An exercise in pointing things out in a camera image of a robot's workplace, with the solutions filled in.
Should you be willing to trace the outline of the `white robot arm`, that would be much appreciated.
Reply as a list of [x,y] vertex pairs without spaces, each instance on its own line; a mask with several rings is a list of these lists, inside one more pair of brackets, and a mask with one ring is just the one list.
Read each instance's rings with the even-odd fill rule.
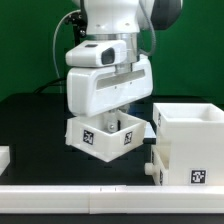
[[151,52],[138,47],[141,30],[165,30],[181,14],[183,0],[74,0],[88,39],[66,53],[70,111],[106,115],[106,130],[119,130],[116,110],[153,89]]

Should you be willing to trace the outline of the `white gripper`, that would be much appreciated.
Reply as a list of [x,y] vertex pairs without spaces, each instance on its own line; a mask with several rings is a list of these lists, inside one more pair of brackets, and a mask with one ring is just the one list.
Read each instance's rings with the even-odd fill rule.
[[[68,107],[75,116],[91,117],[147,97],[152,93],[152,69],[148,58],[132,64],[132,71],[116,74],[115,67],[72,68],[67,76]],[[116,113],[108,113],[109,133],[119,130]]]

